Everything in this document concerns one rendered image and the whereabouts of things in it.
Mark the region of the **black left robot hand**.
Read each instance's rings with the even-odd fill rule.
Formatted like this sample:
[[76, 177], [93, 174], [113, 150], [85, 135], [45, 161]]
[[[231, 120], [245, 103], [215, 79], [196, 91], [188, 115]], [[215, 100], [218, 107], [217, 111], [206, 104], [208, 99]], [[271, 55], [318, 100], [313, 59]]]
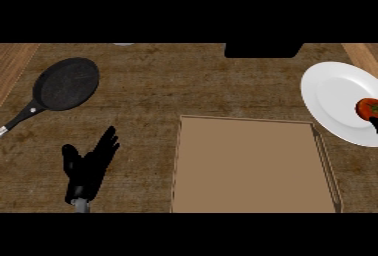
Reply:
[[84, 156], [70, 144], [61, 146], [63, 172], [67, 176], [64, 202], [67, 204], [78, 198], [91, 201], [95, 198], [107, 166], [119, 148], [115, 128], [104, 131], [95, 147]]

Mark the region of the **black appliance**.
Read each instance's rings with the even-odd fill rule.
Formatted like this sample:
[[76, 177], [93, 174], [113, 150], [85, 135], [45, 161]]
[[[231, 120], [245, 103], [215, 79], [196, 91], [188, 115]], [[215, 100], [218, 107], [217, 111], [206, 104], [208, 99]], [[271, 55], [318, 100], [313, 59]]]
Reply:
[[227, 58], [292, 58], [301, 46], [299, 43], [227, 43], [224, 56]]

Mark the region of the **white plate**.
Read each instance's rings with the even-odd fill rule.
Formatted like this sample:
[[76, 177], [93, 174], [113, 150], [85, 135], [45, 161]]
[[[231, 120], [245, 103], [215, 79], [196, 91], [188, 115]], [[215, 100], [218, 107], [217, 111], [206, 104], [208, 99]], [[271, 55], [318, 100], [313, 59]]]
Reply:
[[346, 142], [378, 147], [378, 133], [355, 113], [363, 98], [378, 99], [378, 79], [355, 66], [320, 62], [301, 77], [301, 97], [311, 116], [327, 131]]

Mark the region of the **brown tray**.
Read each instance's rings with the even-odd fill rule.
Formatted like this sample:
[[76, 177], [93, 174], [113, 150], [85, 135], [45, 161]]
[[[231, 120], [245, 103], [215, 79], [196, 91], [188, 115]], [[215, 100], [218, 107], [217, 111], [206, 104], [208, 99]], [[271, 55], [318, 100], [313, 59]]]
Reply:
[[321, 136], [308, 122], [183, 116], [174, 213], [339, 213]]

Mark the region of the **red tomato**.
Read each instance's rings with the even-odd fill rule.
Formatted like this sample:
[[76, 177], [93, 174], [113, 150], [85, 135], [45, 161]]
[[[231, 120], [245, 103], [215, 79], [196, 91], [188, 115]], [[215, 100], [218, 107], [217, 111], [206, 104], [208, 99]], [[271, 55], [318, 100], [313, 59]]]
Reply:
[[355, 103], [355, 113], [363, 120], [369, 120], [370, 117], [378, 118], [378, 99], [363, 98]]

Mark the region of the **black frying pan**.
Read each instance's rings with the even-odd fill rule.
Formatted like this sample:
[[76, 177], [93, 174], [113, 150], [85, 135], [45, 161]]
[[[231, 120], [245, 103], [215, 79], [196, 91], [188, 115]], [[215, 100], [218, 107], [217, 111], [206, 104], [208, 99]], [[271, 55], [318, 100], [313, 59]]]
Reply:
[[54, 63], [35, 80], [29, 103], [0, 127], [0, 138], [23, 120], [44, 110], [64, 111], [78, 107], [94, 94], [98, 78], [98, 68], [90, 59], [73, 57]]

